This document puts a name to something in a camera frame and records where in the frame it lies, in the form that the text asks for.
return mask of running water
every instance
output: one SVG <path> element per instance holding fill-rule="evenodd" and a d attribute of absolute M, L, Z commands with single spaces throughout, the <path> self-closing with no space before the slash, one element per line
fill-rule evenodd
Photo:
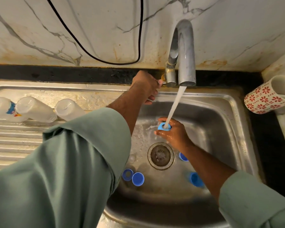
<path fill-rule="evenodd" d="M 171 110 L 170 110 L 170 113 L 168 115 L 168 118 L 167 118 L 167 121 L 165 123 L 165 125 L 163 126 L 164 129 L 167 129 L 168 128 L 168 124 L 170 122 L 170 119 L 172 118 L 173 114 L 174 114 L 174 111 L 180 101 L 180 98 L 182 97 L 183 93 L 185 92 L 186 90 L 186 86 L 180 86 L 179 89 L 178 89 L 178 92 L 177 92 L 177 95 L 176 95 L 176 98 L 174 100 L 174 103 L 171 107 Z"/>

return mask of black cable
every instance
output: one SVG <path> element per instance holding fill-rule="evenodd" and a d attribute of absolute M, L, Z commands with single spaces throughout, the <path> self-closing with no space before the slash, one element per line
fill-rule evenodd
<path fill-rule="evenodd" d="M 90 54 L 89 52 L 86 51 L 86 49 L 80 44 L 80 42 L 78 41 L 78 39 L 75 37 L 74 34 L 72 34 L 72 32 L 69 30 L 69 28 L 66 26 L 65 22 L 62 20 L 61 16 L 59 15 L 59 13 L 57 12 L 55 6 L 53 5 L 53 3 L 51 2 L 51 0 L 47 0 L 49 5 L 52 7 L 53 11 L 55 12 L 56 16 L 58 17 L 58 19 L 60 20 L 60 22 L 62 23 L 62 25 L 65 27 L 65 29 L 69 32 L 69 34 L 71 34 L 71 36 L 74 38 L 74 40 L 77 42 L 77 44 L 80 46 L 81 49 L 83 49 L 84 52 L 86 52 L 90 57 L 94 58 L 97 61 L 106 63 L 106 64 L 110 64 L 110 65 L 130 65 L 130 64 L 134 64 L 136 62 L 138 62 L 140 60 L 140 39 L 141 39 L 141 35 L 142 35 L 142 22 L 143 22 L 143 0 L 140 0 L 140 22 L 139 22 L 139 33 L 138 33 L 138 58 L 136 61 L 133 62 L 127 62 L 127 63 L 113 63 L 113 62 L 106 62 L 103 60 L 100 60 L 97 57 L 94 57 L 92 54 Z"/>

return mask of white ceramic mug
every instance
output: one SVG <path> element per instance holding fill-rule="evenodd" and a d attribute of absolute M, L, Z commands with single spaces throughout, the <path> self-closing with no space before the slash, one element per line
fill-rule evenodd
<path fill-rule="evenodd" d="M 274 76 L 244 98 L 245 106 L 255 114 L 264 114 L 285 106 L 285 75 Z"/>

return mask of bottle label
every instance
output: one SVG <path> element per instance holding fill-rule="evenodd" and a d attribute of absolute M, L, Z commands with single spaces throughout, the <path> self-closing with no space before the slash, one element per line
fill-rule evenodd
<path fill-rule="evenodd" d="M 18 116 L 22 116 L 21 114 L 18 114 L 15 110 L 15 103 L 13 103 L 11 101 L 11 107 L 8 109 L 8 111 L 6 112 L 7 114 L 11 114 L 13 115 L 14 117 L 18 117 Z"/>

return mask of blue bottle cap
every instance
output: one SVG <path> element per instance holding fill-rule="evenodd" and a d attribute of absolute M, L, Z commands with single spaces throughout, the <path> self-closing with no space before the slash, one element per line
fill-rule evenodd
<path fill-rule="evenodd" d="M 133 171 L 131 169 L 125 169 L 122 173 L 122 178 L 125 181 L 131 181 L 133 177 Z"/>
<path fill-rule="evenodd" d="M 190 174 L 189 181 L 191 182 L 191 184 L 193 184 L 196 187 L 204 187 L 205 186 L 205 184 L 203 183 L 201 178 L 198 176 L 197 172 L 192 172 Z"/>
<path fill-rule="evenodd" d="M 162 122 L 160 123 L 160 125 L 158 126 L 158 130 L 165 130 L 165 131 L 169 131 L 171 130 L 172 126 L 170 124 L 168 124 L 168 128 L 167 129 L 164 129 L 163 126 L 165 125 L 166 123 L 165 122 Z"/>
<path fill-rule="evenodd" d="M 141 186 L 145 181 L 145 177 L 142 173 L 137 172 L 132 177 L 132 182 L 135 186 Z"/>
<path fill-rule="evenodd" d="M 185 157 L 185 155 L 183 155 L 181 152 L 178 154 L 180 160 L 188 162 L 189 160 Z"/>

